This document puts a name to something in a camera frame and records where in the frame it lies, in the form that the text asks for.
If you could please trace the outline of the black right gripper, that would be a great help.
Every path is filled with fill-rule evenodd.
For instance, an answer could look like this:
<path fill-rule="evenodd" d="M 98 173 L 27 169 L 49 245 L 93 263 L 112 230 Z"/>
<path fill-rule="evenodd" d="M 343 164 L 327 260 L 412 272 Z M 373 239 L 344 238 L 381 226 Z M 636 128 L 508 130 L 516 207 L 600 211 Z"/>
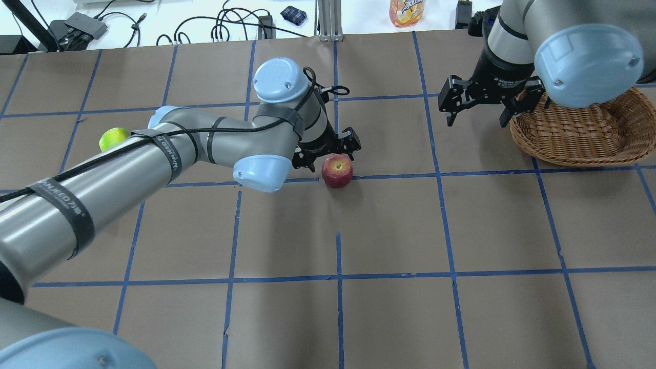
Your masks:
<path fill-rule="evenodd" d="M 534 65 L 517 65 L 491 51 L 482 51 L 468 79 L 450 75 L 438 96 L 438 109 L 452 127 L 457 114 L 477 105 L 504 105 L 499 117 L 506 128 L 513 117 L 530 114 L 544 94 L 543 82 L 534 76 Z"/>

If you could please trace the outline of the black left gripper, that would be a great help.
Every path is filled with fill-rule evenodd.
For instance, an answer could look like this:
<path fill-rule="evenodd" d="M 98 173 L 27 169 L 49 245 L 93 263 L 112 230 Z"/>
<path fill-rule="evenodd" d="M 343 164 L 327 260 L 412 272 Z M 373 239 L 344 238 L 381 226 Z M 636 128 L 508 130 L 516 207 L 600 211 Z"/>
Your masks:
<path fill-rule="evenodd" d="M 346 154 L 354 158 L 354 153 L 362 149 L 358 134 L 353 128 L 342 131 L 342 141 L 332 126 L 325 126 L 323 132 L 314 140 L 299 142 L 293 156 L 293 168 L 307 168 L 316 173 L 315 161 L 329 154 Z"/>

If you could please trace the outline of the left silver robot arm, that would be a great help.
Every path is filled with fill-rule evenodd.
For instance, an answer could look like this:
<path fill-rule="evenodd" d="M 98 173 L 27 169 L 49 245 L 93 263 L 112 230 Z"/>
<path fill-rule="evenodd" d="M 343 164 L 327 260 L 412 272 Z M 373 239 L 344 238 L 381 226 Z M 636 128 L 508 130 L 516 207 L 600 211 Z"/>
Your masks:
<path fill-rule="evenodd" d="M 199 161 L 232 168 L 241 186 L 277 192 L 290 170 L 361 149 L 354 129 L 336 133 L 326 116 L 330 94 L 347 87 L 323 87 L 312 68 L 276 57 L 256 70 L 253 88 L 260 105 L 251 121 L 161 107 L 125 141 L 2 196 L 2 368 L 156 367 L 115 334 L 27 308 L 29 287 Z"/>

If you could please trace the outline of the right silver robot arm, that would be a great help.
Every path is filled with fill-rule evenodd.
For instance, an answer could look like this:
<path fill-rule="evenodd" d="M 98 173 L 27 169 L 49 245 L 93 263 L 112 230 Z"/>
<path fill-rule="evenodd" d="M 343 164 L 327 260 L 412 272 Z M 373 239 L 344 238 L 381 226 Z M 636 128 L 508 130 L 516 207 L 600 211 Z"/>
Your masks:
<path fill-rule="evenodd" d="M 654 1 L 504 1 L 469 21 L 482 53 L 471 77 L 446 79 L 438 108 L 452 126 L 463 110 L 503 105 L 505 127 L 543 94 L 567 108 L 609 102 L 654 82 L 654 17 Z"/>

